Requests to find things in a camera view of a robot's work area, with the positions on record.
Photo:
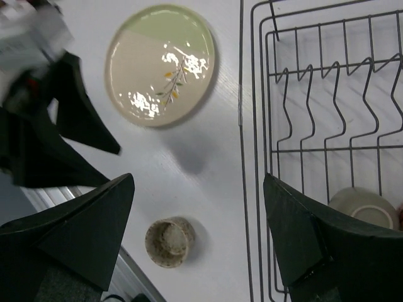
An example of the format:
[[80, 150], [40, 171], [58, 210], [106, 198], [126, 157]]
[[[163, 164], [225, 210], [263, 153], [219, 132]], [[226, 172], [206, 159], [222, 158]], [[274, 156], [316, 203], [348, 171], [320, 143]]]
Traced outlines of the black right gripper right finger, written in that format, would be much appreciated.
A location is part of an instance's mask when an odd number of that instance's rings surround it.
[[263, 191], [292, 301], [402, 301], [402, 232], [342, 214], [271, 174]]

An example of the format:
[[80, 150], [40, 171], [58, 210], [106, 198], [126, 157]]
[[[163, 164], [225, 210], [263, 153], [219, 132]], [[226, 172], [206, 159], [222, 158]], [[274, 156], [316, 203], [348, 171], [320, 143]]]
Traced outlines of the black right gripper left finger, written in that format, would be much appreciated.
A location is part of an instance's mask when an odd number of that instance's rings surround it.
[[100, 301], [109, 289], [132, 207], [124, 174], [1, 226], [1, 301]]

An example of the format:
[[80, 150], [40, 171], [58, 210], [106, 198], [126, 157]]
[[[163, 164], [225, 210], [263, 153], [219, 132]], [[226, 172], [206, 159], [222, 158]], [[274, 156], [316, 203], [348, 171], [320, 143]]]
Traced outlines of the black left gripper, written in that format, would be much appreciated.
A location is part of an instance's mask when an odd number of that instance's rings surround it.
[[55, 62], [24, 70], [1, 99], [1, 171], [26, 188], [98, 187], [109, 181], [59, 135], [40, 100], [59, 103], [56, 126], [69, 140], [119, 154], [121, 147], [86, 93], [81, 59], [67, 51]]

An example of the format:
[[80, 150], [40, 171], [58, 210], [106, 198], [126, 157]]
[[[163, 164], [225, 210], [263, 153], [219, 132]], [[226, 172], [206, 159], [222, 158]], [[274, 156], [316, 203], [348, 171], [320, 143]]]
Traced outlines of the grey-green ceramic mug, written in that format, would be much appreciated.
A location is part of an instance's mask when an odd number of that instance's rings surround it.
[[338, 191], [331, 198], [329, 207], [373, 225], [400, 229], [396, 209], [385, 198], [362, 187], [347, 187]]

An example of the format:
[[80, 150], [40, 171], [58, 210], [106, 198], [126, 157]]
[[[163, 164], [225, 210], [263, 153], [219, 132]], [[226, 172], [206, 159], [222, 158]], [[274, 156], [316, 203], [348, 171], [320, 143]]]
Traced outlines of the speckled beige cup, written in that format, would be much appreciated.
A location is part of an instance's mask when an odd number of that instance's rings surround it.
[[179, 267], [194, 246], [196, 234], [191, 223], [180, 216], [155, 221], [145, 234], [145, 249], [160, 267]]

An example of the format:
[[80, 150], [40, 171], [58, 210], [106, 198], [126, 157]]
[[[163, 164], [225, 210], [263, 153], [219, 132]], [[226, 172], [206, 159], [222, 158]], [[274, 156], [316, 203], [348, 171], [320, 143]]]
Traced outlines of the pink ceramic mug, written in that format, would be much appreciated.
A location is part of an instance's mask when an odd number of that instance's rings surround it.
[[399, 223], [402, 226], [402, 224], [403, 224], [403, 204], [401, 204], [397, 208], [397, 214], [398, 214], [398, 218], [399, 218]]

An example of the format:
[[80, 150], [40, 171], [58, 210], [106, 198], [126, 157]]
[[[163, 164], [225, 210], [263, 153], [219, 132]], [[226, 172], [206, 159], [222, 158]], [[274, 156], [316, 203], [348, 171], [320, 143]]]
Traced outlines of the green and cream plate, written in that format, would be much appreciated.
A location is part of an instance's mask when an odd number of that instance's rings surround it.
[[149, 6], [117, 29], [105, 60], [105, 87], [118, 112], [138, 126], [188, 115], [213, 83], [216, 48], [207, 22], [175, 4]]

